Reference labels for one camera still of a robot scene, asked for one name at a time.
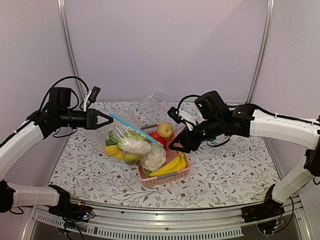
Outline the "clear zip top bag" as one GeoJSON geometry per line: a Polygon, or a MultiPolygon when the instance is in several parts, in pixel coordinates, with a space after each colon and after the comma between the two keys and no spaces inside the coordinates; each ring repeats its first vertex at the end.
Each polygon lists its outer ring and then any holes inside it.
{"type": "Polygon", "coordinates": [[[111,113],[113,123],[105,131],[104,153],[130,166],[141,166],[156,171],[165,164],[165,145],[137,126],[111,113]]]}

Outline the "yellow toy lemon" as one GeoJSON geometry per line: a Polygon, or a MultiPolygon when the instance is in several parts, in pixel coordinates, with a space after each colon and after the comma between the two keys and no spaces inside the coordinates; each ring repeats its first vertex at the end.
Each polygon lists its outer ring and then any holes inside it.
{"type": "Polygon", "coordinates": [[[115,144],[115,145],[105,145],[104,153],[108,157],[113,157],[118,161],[122,161],[124,159],[123,151],[115,144]]]}

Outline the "white toy cauliflower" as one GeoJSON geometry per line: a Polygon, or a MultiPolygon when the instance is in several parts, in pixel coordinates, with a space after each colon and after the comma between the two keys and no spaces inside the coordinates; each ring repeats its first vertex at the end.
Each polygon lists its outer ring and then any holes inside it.
{"type": "Polygon", "coordinates": [[[144,169],[155,172],[166,162],[166,150],[152,145],[148,154],[140,156],[140,162],[144,169]]]}

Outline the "white toy napa cabbage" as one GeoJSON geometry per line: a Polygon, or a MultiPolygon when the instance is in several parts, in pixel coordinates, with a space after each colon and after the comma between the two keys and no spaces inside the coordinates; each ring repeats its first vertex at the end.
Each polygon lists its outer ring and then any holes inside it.
{"type": "Polygon", "coordinates": [[[118,147],[131,154],[146,155],[152,150],[152,146],[139,133],[125,133],[118,139],[118,147]]]}

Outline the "yellow green toy mango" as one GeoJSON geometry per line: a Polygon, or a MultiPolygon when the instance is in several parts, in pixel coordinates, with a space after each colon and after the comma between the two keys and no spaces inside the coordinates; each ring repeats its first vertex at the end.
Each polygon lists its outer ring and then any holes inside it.
{"type": "Polygon", "coordinates": [[[137,163],[139,163],[139,161],[140,161],[140,155],[138,155],[138,154],[133,154],[133,153],[129,153],[129,152],[126,152],[124,154],[124,162],[127,165],[133,166],[133,165],[136,165],[137,163]]]}

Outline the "green toy pear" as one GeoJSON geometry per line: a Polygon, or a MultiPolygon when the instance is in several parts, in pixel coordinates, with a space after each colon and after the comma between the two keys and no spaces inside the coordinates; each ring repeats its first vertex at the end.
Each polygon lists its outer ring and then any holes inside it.
{"type": "Polygon", "coordinates": [[[118,144],[118,139],[114,136],[113,132],[110,131],[108,138],[105,140],[105,146],[113,146],[118,144]]]}

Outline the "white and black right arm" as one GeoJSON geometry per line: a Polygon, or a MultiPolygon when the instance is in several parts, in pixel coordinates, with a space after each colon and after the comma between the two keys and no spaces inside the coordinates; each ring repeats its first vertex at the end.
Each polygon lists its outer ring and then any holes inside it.
{"type": "Polygon", "coordinates": [[[171,107],[167,114],[184,129],[169,145],[171,150],[195,152],[201,143],[227,137],[261,137],[305,148],[304,157],[282,180],[271,186],[259,206],[262,218],[269,218],[284,203],[311,180],[320,175],[320,121],[273,113],[252,104],[227,105],[215,90],[193,94],[194,104],[203,119],[198,123],[181,108],[171,107]]]}

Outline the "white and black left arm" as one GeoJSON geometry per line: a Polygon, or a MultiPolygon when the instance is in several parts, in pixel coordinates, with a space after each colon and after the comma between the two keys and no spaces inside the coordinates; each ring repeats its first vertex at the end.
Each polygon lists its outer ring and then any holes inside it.
{"type": "Polygon", "coordinates": [[[9,170],[35,146],[57,130],[97,130],[113,122],[113,118],[90,107],[101,89],[93,87],[83,100],[81,110],[71,106],[74,91],[69,87],[51,87],[39,110],[33,112],[21,126],[0,145],[0,211],[14,208],[46,206],[51,214],[70,217],[89,211],[71,203],[71,195],[56,185],[26,186],[7,182],[9,170]]]}

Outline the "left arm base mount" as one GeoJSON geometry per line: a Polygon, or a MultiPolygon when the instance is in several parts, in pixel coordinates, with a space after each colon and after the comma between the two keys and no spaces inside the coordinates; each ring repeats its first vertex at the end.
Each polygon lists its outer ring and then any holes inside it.
{"type": "Polygon", "coordinates": [[[58,193],[58,202],[55,206],[50,206],[48,212],[50,214],[63,217],[73,222],[89,222],[89,219],[95,216],[93,208],[86,205],[85,201],[80,203],[72,203],[69,192],[57,185],[49,185],[58,193]]]}

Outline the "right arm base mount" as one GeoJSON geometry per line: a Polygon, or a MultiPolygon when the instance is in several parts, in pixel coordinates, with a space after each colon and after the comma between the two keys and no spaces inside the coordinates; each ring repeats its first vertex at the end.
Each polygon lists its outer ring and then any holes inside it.
{"type": "Polygon", "coordinates": [[[285,213],[282,203],[278,203],[272,199],[273,184],[266,192],[264,200],[260,204],[245,206],[241,209],[241,217],[245,223],[262,221],[273,218],[273,220],[265,221],[257,225],[257,229],[264,235],[271,235],[276,232],[285,213]]]}

